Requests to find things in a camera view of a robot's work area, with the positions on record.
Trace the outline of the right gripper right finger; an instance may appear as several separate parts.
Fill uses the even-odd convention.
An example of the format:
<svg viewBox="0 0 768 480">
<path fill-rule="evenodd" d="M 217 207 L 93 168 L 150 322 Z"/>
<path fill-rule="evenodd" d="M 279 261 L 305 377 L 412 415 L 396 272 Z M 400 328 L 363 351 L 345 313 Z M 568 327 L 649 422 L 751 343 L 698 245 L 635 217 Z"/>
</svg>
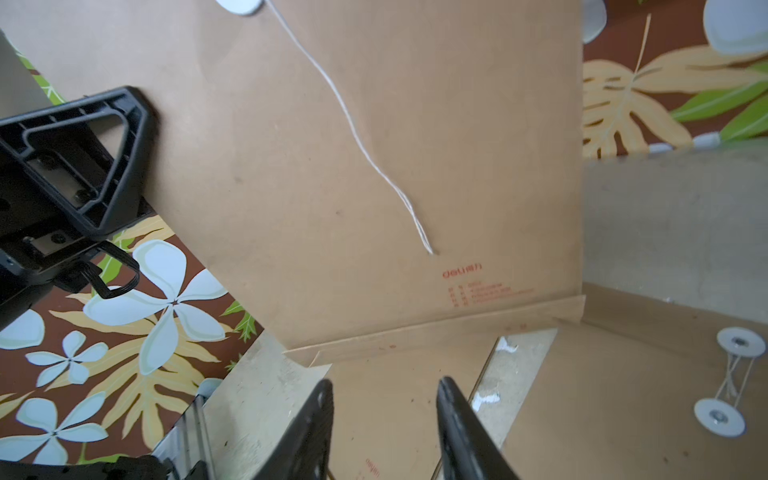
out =
<svg viewBox="0 0 768 480">
<path fill-rule="evenodd" d="M 519 479 L 451 377 L 438 383 L 436 409 L 444 479 Z"/>
</svg>

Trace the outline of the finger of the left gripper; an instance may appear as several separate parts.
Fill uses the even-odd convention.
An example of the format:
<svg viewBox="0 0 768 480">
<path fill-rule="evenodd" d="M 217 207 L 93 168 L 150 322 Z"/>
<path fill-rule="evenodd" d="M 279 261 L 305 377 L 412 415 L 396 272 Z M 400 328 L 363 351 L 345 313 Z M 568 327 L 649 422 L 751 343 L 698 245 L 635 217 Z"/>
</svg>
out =
<svg viewBox="0 0 768 480">
<path fill-rule="evenodd" d="M 147 211 L 154 107 L 123 86 L 1 121 L 1 152 L 82 235 L 105 239 Z"/>
</svg>

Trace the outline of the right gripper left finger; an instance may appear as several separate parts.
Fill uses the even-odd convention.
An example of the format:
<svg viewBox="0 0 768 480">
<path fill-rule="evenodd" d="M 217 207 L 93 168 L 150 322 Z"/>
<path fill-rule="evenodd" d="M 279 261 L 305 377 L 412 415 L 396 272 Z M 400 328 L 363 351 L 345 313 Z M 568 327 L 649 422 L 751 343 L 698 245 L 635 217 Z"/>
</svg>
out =
<svg viewBox="0 0 768 480">
<path fill-rule="evenodd" d="M 326 479 L 333 420 L 333 385 L 323 379 L 313 388 L 255 479 Z"/>
</svg>

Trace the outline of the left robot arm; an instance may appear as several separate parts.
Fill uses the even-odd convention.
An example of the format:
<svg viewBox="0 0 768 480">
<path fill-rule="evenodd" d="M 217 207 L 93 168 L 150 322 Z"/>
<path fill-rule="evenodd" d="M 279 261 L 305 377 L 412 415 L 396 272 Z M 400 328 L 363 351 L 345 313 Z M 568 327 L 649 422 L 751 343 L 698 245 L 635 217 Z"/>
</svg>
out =
<svg viewBox="0 0 768 480">
<path fill-rule="evenodd" d="M 142 188 L 157 115 L 123 86 L 1 122 L 1 328 L 53 288 L 106 300 L 134 290 L 137 260 L 111 237 L 148 217 Z"/>
</svg>

